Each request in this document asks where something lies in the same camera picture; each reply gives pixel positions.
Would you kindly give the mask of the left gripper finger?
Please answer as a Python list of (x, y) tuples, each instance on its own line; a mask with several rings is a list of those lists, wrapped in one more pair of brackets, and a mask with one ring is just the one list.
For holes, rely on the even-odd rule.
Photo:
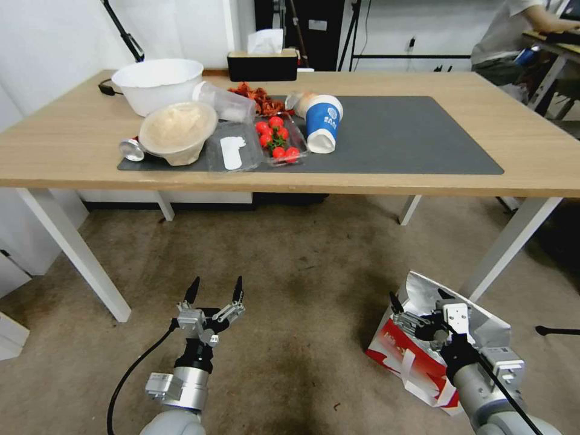
[(245, 312), (246, 308), (243, 305), (243, 297), (243, 278), (240, 275), (237, 278), (236, 284), (234, 286), (231, 303), (227, 304), (224, 308), (220, 309), (216, 314), (214, 314), (212, 316), (212, 320), (217, 321), (218, 323), (223, 323), (225, 321), (233, 323)]
[(188, 309), (194, 308), (194, 302), (195, 302), (196, 296), (198, 294), (200, 281), (201, 281), (201, 278), (196, 277), (194, 279), (194, 281), (191, 283), (191, 285), (188, 287), (188, 289), (186, 290), (183, 301), (179, 302), (177, 304), (178, 310), (180, 312), (182, 312), (183, 310), (188, 310)]

